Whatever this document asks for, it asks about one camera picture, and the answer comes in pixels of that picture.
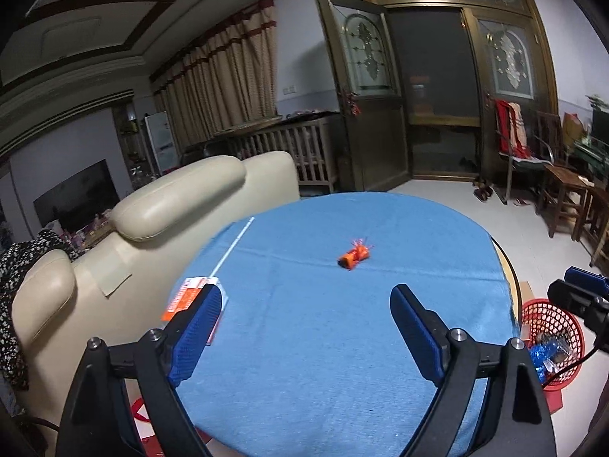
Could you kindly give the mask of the orange white medicine box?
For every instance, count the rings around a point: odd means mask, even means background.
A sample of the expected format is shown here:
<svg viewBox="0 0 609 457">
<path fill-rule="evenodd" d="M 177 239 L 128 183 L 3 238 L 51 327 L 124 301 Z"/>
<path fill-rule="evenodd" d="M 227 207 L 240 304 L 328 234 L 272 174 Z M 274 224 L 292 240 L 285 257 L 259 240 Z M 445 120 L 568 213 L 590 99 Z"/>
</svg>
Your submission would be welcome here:
<svg viewBox="0 0 609 457">
<path fill-rule="evenodd" d="M 206 285 L 216 287 L 221 294 L 220 314 L 217 317 L 217 320 L 210 331 L 210 335 L 206 342 L 206 345 L 211 345 L 223 317 L 226 304 L 228 303 L 228 295 L 219 278 L 208 278 L 207 276 L 185 278 L 184 282 L 181 284 L 181 287 L 177 290 L 177 294 L 174 295 L 174 298 L 164 310 L 161 320 L 163 322 L 169 322 L 177 313 L 181 313 L 183 310 L 188 310 Z"/>
</svg>

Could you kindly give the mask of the red plastic mesh basket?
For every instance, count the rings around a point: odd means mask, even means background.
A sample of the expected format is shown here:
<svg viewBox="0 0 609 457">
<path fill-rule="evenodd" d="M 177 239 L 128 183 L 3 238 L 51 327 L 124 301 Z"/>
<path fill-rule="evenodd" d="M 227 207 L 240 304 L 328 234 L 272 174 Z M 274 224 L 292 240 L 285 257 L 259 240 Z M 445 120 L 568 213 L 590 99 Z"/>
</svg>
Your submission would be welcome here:
<svg viewBox="0 0 609 457">
<path fill-rule="evenodd" d="M 579 323 L 548 299 L 526 302 L 521 319 L 522 337 L 544 390 L 563 390 L 579 374 L 576 362 L 586 354 Z"/>
</svg>

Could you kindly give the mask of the cardboard sheet on floor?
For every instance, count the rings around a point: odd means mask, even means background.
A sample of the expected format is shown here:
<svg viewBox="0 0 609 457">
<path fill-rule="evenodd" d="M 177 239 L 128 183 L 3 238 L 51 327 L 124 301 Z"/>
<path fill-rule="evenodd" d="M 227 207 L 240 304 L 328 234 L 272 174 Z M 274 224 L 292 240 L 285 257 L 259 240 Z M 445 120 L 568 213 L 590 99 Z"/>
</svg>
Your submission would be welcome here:
<svg viewBox="0 0 609 457">
<path fill-rule="evenodd" d="M 522 303 L 527 303 L 528 301 L 535 299 L 534 292 L 532 292 L 532 287 L 529 282 L 521 281 L 519 283 L 519 290 Z"/>
</svg>

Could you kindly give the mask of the blue crumpled foil wrapper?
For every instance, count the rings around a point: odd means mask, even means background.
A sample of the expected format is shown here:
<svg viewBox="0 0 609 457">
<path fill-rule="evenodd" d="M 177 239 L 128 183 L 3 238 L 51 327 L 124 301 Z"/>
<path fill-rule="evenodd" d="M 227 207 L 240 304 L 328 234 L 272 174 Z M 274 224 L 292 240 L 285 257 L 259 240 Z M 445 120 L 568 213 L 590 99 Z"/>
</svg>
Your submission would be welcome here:
<svg viewBox="0 0 609 457">
<path fill-rule="evenodd" d="M 561 345 L 556 339 L 549 339 L 542 344 L 532 345 L 528 348 L 528 354 L 541 384 L 545 383 L 551 374 L 557 372 L 554 358 L 562 352 Z"/>
</svg>

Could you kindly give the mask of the beige leather sofa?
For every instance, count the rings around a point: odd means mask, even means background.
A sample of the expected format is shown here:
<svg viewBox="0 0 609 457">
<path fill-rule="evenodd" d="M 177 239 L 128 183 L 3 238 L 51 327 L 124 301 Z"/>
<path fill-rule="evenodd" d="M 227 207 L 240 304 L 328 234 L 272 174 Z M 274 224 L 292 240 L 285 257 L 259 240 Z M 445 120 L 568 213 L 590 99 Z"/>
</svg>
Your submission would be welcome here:
<svg viewBox="0 0 609 457">
<path fill-rule="evenodd" d="M 19 402 L 58 423 L 88 339 L 124 344 L 158 326 L 175 282 L 212 237 L 298 198 L 294 162 L 275 151 L 203 159 L 120 201 L 109 235 L 72 262 L 74 294 L 24 351 L 29 388 Z"/>
</svg>

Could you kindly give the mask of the orange candy wrapper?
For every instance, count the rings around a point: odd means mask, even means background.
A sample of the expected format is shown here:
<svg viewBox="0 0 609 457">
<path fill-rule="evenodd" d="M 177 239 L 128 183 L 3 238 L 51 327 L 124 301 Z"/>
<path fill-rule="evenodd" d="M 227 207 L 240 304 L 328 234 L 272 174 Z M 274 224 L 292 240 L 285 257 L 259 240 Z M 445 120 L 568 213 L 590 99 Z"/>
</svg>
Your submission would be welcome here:
<svg viewBox="0 0 609 457">
<path fill-rule="evenodd" d="M 351 249 L 339 257 L 338 265 L 344 269 L 353 270 L 370 256 L 371 248 L 367 245 L 367 240 L 360 238 L 360 240 L 352 241 Z"/>
</svg>

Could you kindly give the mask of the white thin stick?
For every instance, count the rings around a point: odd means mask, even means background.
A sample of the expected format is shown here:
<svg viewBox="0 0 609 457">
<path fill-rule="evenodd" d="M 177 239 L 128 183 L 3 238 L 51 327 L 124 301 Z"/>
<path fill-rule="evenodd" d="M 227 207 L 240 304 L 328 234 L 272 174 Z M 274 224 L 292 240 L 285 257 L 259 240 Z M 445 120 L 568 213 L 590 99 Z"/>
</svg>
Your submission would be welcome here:
<svg viewBox="0 0 609 457">
<path fill-rule="evenodd" d="M 255 221 L 255 217 L 251 217 L 249 218 L 249 220 L 247 221 L 247 223 L 245 223 L 244 227 L 242 227 L 242 230 L 240 232 L 238 232 L 238 235 L 235 236 L 234 240 L 231 241 L 231 244 L 228 246 L 228 249 L 224 252 L 224 254 L 222 255 L 222 257 L 220 258 L 220 260 L 217 262 L 216 266 L 213 268 L 213 270 L 210 272 L 209 277 L 207 278 L 209 281 L 212 278 L 216 278 L 218 271 L 220 270 L 220 268 L 223 266 L 223 264 L 225 263 L 225 261 L 228 259 L 228 257 L 230 256 L 230 254 L 233 252 L 234 248 L 238 245 L 238 243 L 241 241 L 242 237 L 245 235 L 245 233 L 249 230 L 249 228 L 251 227 L 252 223 Z"/>
</svg>

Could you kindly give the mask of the blue table cloth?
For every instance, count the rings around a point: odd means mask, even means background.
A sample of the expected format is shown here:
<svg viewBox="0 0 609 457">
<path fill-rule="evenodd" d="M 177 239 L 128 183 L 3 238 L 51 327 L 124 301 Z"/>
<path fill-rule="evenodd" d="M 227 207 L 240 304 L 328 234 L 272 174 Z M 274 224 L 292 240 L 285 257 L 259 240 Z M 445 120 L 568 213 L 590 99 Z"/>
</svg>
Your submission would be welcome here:
<svg viewBox="0 0 609 457">
<path fill-rule="evenodd" d="M 249 219 L 186 268 L 209 276 Z M 338 259 L 365 238 L 371 256 Z M 447 206 L 348 193 L 266 211 L 217 273 L 228 303 L 177 392 L 191 421 L 248 456 L 395 456 L 435 394 L 390 314 L 406 284 L 451 328 L 504 344 L 517 329 L 490 235 Z"/>
</svg>

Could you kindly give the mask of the pair of slippers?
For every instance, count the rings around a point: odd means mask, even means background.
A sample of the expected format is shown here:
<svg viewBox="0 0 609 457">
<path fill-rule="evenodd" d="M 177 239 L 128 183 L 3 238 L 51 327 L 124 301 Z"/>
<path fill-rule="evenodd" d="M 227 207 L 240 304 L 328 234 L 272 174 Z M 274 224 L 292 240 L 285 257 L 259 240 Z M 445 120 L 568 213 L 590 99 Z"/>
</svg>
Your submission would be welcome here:
<svg viewBox="0 0 609 457">
<path fill-rule="evenodd" d="M 481 202 L 486 202 L 493 196 L 493 189 L 487 185 L 477 185 L 474 190 L 474 196 Z"/>
</svg>

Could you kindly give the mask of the chair with red clothes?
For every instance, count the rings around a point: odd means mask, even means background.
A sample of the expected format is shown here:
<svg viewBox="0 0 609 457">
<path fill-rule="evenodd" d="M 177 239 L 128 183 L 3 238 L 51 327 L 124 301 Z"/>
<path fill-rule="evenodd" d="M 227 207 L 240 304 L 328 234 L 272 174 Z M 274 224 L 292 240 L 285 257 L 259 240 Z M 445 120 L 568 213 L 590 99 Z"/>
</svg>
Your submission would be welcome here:
<svg viewBox="0 0 609 457">
<path fill-rule="evenodd" d="M 494 115 L 499 139 L 497 150 L 507 162 L 506 187 L 499 195 L 500 201 L 507 205 L 511 199 L 514 173 L 518 170 L 542 170 L 546 165 L 554 163 L 555 153 L 550 143 L 544 141 L 540 134 L 533 133 L 532 141 L 529 141 L 525 118 L 518 103 L 496 99 Z"/>
</svg>

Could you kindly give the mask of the flat screen television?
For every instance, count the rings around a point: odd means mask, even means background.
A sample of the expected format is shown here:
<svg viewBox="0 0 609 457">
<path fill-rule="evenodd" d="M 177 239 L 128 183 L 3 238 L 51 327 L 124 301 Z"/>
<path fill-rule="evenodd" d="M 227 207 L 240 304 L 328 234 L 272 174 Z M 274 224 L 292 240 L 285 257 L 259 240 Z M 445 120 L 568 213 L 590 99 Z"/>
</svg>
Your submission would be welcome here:
<svg viewBox="0 0 609 457">
<path fill-rule="evenodd" d="M 64 231 L 74 233 L 118 202 L 107 163 L 101 160 L 39 196 L 34 208 L 42 226 L 57 221 Z"/>
</svg>

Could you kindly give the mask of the black white patterned cloth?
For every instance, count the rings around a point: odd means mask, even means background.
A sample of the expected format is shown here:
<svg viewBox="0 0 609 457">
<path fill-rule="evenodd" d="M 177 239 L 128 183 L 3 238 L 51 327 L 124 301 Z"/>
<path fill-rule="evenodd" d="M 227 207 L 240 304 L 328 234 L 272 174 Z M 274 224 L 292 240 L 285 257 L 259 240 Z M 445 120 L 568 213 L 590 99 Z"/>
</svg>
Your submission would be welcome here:
<svg viewBox="0 0 609 457">
<path fill-rule="evenodd" d="M 48 229 L 1 255 L 1 375 L 14 390 L 29 388 L 24 351 L 74 294 L 72 262 L 78 257 Z"/>
</svg>

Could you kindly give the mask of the wooden slatted crib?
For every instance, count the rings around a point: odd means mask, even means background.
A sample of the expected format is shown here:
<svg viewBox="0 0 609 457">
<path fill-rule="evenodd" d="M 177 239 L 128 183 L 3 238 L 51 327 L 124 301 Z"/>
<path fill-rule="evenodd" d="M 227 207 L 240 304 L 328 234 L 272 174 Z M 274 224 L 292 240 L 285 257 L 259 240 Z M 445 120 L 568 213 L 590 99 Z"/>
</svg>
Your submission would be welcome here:
<svg viewBox="0 0 609 457">
<path fill-rule="evenodd" d="M 216 137 L 229 154 L 241 160 L 265 153 L 288 153 L 300 188 L 333 193 L 339 188 L 339 154 L 335 140 L 341 128 L 336 112 L 317 112 L 290 119 L 251 122 Z"/>
</svg>

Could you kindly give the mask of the beige curtain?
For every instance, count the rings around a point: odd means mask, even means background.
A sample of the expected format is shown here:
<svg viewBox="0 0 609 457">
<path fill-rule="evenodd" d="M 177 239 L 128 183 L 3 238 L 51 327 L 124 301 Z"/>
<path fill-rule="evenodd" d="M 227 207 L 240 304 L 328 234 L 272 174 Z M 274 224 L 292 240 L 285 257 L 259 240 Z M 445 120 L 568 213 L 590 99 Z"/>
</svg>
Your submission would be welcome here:
<svg viewBox="0 0 609 457">
<path fill-rule="evenodd" d="M 274 0 L 234 13 L 150 76 L 180 150 L 247 122 L 274 116 L 277 78 Z"/>
</svg>

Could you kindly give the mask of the wooden glass door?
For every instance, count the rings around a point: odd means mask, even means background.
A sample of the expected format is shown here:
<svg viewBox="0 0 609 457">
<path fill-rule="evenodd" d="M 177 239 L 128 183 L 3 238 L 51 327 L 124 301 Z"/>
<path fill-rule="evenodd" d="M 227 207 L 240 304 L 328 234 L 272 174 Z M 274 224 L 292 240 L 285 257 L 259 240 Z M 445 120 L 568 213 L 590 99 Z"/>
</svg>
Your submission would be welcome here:
<svg viewBox="0 0 609 457">
<path fill-rule="evenodd" d="M 363 0 L 316 0 L 350 146 L 354 189 L 410 176 L 403 93 L 387 13 Z"/>
</svg>

